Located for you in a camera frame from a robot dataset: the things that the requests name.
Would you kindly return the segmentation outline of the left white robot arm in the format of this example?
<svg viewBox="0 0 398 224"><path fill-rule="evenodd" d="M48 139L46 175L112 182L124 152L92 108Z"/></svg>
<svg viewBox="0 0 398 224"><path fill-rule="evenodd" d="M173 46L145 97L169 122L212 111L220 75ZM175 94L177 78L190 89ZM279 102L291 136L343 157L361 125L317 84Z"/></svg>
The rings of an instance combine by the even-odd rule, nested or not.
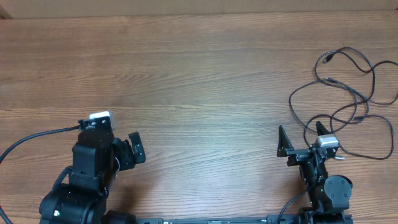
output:
<svg viewBox="0 0 398 224"><path fill-rule="evenodd" d="M73 164L64 168L40 203L40 223L135 223L135 215L108 210L106 205L118 173L146 161L139 133L122 141L109 130L85 130L72 153Z"/></svg>

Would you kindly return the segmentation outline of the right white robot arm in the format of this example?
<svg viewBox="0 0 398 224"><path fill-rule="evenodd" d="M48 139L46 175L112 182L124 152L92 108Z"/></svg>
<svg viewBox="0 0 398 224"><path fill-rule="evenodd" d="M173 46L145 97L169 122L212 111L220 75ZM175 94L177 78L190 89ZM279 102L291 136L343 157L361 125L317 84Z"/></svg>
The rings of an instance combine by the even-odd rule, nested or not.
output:
<svg viewBox="0 0 398 224"><path fill-rule="evenodd" d="M294 149L283 126L279 126L278 157L286 157L287 165L299 166L305 190L289 200L277 216L277 223L353 223L346 215L353 183L343 175L329 175L325 162L336 157L339 140L321 122L316 123L317 138L308 149ZM286 215L287 207L304 194L308 194L310 206L303 207L296 215Z"/></svg>

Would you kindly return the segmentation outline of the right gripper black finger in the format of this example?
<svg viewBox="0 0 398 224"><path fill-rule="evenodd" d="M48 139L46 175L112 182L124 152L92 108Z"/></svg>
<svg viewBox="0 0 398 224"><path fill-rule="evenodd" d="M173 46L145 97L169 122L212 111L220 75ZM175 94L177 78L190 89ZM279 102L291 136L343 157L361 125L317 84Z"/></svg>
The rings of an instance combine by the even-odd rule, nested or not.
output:
<svg viewBox="0 0 398 224"><path fill-rule="evenodd" d="M279 126L279 143L277 149L277 157L287 157L294 150L283 125Z"/></svg>
<svg viewBox="0 0 398 224"><path fill-rule="evenodd" d="M329 130L327 130L327 128L324 127L324 125L320 121L317 121L315 125L316 125L317 135L318 136L323 136L323 135L329 135L330 134Z"/></svg>

